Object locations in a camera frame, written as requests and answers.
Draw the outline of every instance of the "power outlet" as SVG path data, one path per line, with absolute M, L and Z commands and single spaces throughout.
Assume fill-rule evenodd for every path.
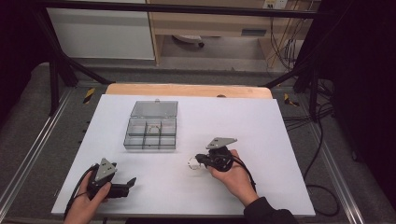
M 285 9 L 287 3 L 288 0 L 276 0 L 276 3 L 274 4 L 274 8 Z
M 264 5 L 262 6 L 262 8 L 275 8 L 276 5 L 276 0 L 265 0 Z

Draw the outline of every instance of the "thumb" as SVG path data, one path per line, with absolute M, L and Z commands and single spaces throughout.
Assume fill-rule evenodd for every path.
M 105 199 L 110 189 L 111 189 L 111 183 L 110 182 L 105 183 L 96 193 L 95 197 L 91 200 L 93 206 L 98 207 L 99 204 Z

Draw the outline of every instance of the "white tabletop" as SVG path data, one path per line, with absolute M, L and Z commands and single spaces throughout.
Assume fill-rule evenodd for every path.
M 136 153 L 123 146 L 134 103 L 178 101 L 177 149 Z M 113 183 L 137 177 L 127 198 L 110 199 L 98 214 L 109 217 L 234 217 L 244 206 L 205 169 L 188 161 L 214 137 L 232 137 L 260 196 L 276 209 L 314 216 L 276 100 L 182 96 L 102 95 L 70 172 L 52 208 L 62 214 L 80 176 L 107 158 L 117 163 Z

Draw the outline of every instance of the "person's right hand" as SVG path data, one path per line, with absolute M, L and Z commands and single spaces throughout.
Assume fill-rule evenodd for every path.
M 235 159 L 238 160 L 238 152 L 235 149 L 230 151 L 236 157 Z M 207 166 L 207 169 L 210 174 L 221 181 L 231 194 L 237 197 L 244 206 L 248 206 L 259 198 L 256 191 L 251 187 L 248 173 L 238 163 L 234 162 L 231 169 L 227 172 L 220 172 L 211 166 Z

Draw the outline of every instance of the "floor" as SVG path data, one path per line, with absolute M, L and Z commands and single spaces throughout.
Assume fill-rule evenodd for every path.
M 189 84 L 219 84 L 219 85 L 247 85 L 264 84 L 274 77 L 283 74 L 286 69 L 281 66 L 268 68 L 261 52 L 257 48 L 258 42 L 252 38 L 224 38 L 205 37 L 205 46 L 180 43 L 171 36 L 165 39 L 163 60 L 158 66 L 147 64 L 128 64 L 114 68 L 111 65 L 93 66 L 92 70 L 99 75 L 117 80 L 118 82 L 150 82 L 150 83 L 189 83 Z M 4 206 L 2 197 L 2 214 L 6 216 L 5 223 L 15 218 L 16 223 L 44 223 L 43 219 L 60 222 L 61 217 L 50 214 L 56 198 L 56 192 L 64 182 L 71 163 L 78 151 L 80 141 L 83 140 L 84 130 L 89 127 L 89 120 L 100 99 L 106 91 L 106 86 L 92 82 L 89 78 L 78 74 L 80 83 L 76 88 L 64 88 L 69 94 L 67 105 L 56 125 L 50 130 L 48 138 L 39 145 L 39 155 L 36 155 L 26 176 L 20 178 L 19 187 L 10 186 L 12 178 L 18 173 L 20 165 L 25 162 L 26 155 L 32 154 L 32 146 L 40 131 L 49 121 L 50 88 L 48 67 L 39 66 L 33 72 L 32 80 L 23 93 L 21 100 L 9 114 L 9 118 L 0 130 L 0 162 L 5 167 L 0 170 L 0 191 L 15 191 L 8 201 L 12 204 Z M 295 94 L 292 91 L 294 79 L 282 83 L 280 87 L 272 89 L 274 98 L 278 100 L 279 108 L 284 118 L 304 116 L 302 99 L 305 94 Z M 95 93 L 90 102 L 82 103 L 87 90 L 95 87 Z M 285 93 L 295 104 L 285 104 Z M 319 97 L 318 102 L 324 104 L 326 98 Z M 375 183 L 364 163 L 353 161 L 348 143 L 342 130 L 337 124 L 336 117 L 328 116 L 322 120 L 324 145 L 330 150 L 338 168 L 346 181 L 353 198 L 353 203 L 359 208 L 363 222 L 353 222 L 347 214 L 340 194 L 334 187 L 332 174 L 326 165 L 324 154 L 319 153 L 309 175 L 307 184 L 326 187 L 335 195 L 340 204 L 340 212 L 327 217 L 317 214 L 315 217 L 301 219 L 302 223 L 396 223 L 396 213 Z M 315 137 L 315 126 L 306 124 L 289 131 L 291 144 L 302 173 L 312 161 L 318 146 Z M 335 211 L 332 196 L 320 189 L 311 189 L 311 200 L 319 211 L 331 213 Z M 122 222 L 122 219 L 110 219 L 109 223 Z

